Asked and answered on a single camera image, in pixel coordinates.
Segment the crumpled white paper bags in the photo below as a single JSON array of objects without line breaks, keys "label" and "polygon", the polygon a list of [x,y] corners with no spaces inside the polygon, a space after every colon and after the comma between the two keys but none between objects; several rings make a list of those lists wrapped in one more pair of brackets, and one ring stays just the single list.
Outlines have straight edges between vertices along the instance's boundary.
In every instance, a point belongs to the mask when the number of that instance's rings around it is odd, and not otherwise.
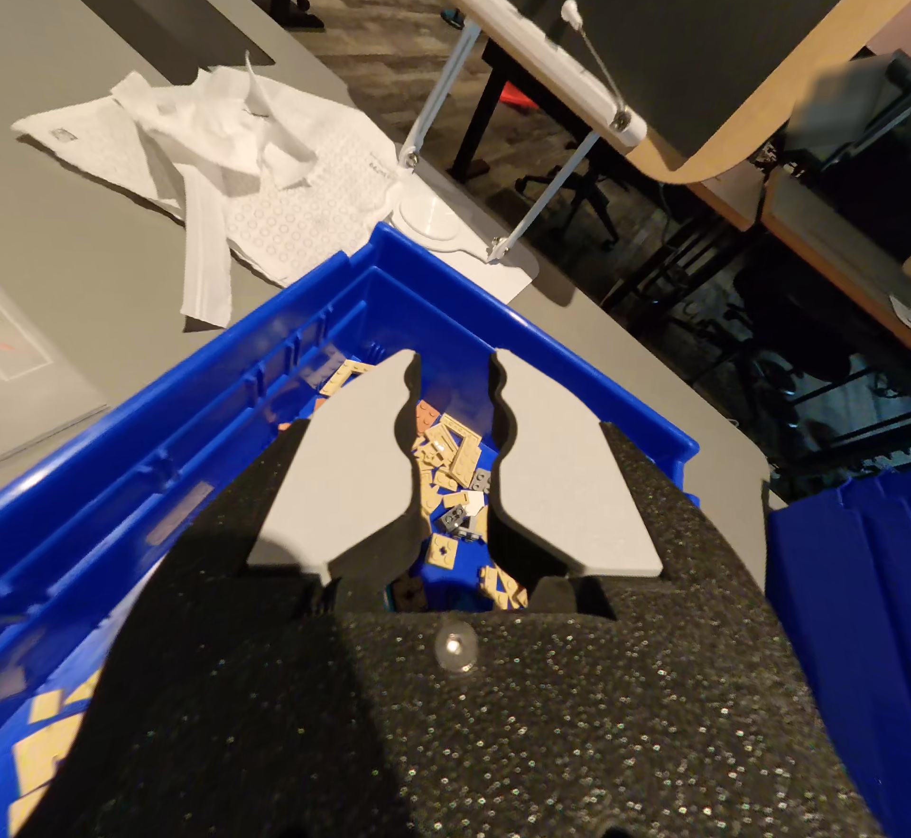
[{"label": "crumpled white paper bags", "polygon": [[406,174],[362,111],[245,69],[154,87],[137,72],[107,96],[11,127],[186,229],[181,313],[232,320],[232,254],[285,288],[350,256],[390,218]]}]

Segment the blue plastic bin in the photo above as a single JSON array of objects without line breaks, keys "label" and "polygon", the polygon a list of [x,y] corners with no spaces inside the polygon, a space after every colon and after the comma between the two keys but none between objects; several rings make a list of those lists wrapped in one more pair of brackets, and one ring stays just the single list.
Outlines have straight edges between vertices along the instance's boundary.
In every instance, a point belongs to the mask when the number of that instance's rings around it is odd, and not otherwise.
[{"label": "blue plastic bin", "polygon": [[910,474],[771,511],[766,595],[888,836],[910,833]]},{"label": "blue plastic bin", "polygon": [[2,836],[36,808],[166,550],[344,358],[421,355],[423,396],[489,436],[488,355],[528,363],[680,489],[700,446],[437,256],[378,226],[2,490]]}]

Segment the black office chair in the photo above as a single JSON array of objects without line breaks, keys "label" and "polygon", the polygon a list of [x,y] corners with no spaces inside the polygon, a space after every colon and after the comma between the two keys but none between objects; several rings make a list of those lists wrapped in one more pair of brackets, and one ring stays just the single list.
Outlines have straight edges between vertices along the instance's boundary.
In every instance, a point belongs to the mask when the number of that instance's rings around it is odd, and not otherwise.
[{"label": "black office chair", "polygon": [[567,242],[570,224],[585,204],[591,207],[591,210],[598,217],[607,233],[606,239],[597,244],[597,249],[601,252],[611,252],[616,244],[619,243],[620,235],[612,218],[609,216],[609,198],[598,186],[598,181],[601,179],[602,175],[598,168],[595,167],[588,168],[583,174],[574,172],[564,181],[563,188],[568,189],[573,194],[568,213],[561,224],[543,232],[543,240],[546,240],[552,248]]}]

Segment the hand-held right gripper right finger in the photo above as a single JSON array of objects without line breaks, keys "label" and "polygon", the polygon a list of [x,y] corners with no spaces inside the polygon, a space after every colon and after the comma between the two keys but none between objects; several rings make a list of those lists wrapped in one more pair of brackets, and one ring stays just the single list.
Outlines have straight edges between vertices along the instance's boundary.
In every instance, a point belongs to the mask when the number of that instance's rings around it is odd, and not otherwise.
[{"label": "hand-held right gripper right finger", "polygon": [[659,577],[662,561],[594,411],[503,348],[491,355],[489,383],[495,562],[514,578]]}]

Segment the grey desk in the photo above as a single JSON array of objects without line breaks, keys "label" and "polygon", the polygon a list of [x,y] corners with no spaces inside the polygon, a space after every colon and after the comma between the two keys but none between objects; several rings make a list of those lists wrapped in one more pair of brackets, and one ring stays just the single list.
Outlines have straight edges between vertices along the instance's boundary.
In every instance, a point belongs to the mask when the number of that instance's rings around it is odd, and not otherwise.
[{"label": "grey desk", "polygon": [[[95,99],[127,73],[164,77],[80,0],[2,0],[2,289],[104,396],[129,399],[217,331],[184,331],[184,230],[75,173],[10,126]],[[583,294],[547,258],[510,306],[700,445],[686,492],[760,588],[770,469],[758,446]]]}]

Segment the pile of small toy bricks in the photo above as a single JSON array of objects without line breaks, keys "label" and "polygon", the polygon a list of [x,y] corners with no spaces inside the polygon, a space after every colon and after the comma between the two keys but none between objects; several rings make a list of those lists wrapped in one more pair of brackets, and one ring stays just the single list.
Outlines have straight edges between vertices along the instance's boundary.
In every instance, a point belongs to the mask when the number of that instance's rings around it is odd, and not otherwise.
[{"label": "pile of small toy bricks", "polygon": [[[383,370],[381,380],[355,383],[354,395],[341,396],[344,383],[353,375],[364,374],[372,366],[346,361],[321,388],[317,403],[333,397],[328,411],[332,424],[317,424],[317,443],[306,454],[308,469],[302,484],[293,484],[292,495],[303,495],[303,487],[316,486],[317,496],[328,496],[328,485],[337,484],[340,495],[331,497],[329,509],[346,507],[345,494],[354,489],[364,495],[369,506],[381,498],[398,493],[392,480],[393,458],[408,457],[410,467],[420,477],[420,507],[429,517],[440,502],[437,468],[443,468],[440,484],[444,490],[458,492],[470,487],[475,466],[465,475],[451,471],[465,437],[480,444],[480,438],[461,422],[439,412],[429,402],[418,400],[414,416],[404,418],[404,433],[416,433],[412,445],[399,447],[393,432],[393,408],[404,388]],[[74,662],[64,662],[33,698],[24,717],[16,713],[12,725],[2,727],[2,836],[17,836],[47,792],[59,764],[69,752],[82,724],[88,701],[94,694],[101,673],[101,650],[112,644],[139,596],[135,587],[111,612],[87,643],[76,651]]]}]

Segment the wood-edged office table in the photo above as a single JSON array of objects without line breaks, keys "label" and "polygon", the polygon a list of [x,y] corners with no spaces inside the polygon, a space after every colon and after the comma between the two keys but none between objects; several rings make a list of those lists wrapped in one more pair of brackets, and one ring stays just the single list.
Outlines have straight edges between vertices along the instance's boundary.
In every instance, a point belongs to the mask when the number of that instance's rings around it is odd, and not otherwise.
[{"label": "wood-edged office table", "polygon": [[[576,143],[586,138],[589,128],[583,121],[494,41],[485,43],[482,60],[491,74],[449,169],[456,182],[464,184],[489,171],[486,162],[474,156],[508,84],[568,131]],[[765,184],[752,181],[746,206],[731,205],[708,181],[690,184],[687,190],[700,202],[697,211],[650,257],[619,279],[601,302],[607,310],[630,296],[644,302],[634,315],[635,331],[663,320],[751,245],[769,237],[909,346],[909,332],[890,299],[909,307],[909,276],[859,231],[835,224],[832,210],[817,204],[792,175],[777,169]]]}]

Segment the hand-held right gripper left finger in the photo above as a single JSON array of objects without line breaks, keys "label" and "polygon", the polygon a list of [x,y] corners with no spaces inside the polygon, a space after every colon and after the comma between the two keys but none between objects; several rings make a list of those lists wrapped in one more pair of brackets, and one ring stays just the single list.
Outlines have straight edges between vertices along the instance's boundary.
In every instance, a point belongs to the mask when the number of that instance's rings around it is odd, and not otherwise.
[{"label": "hand-held right gripper left finger", "polygon": [[324,586],[389,586],[426,537],[412,453],[420,355],[404,349],[328,396],[306,425],[247,559]]}]

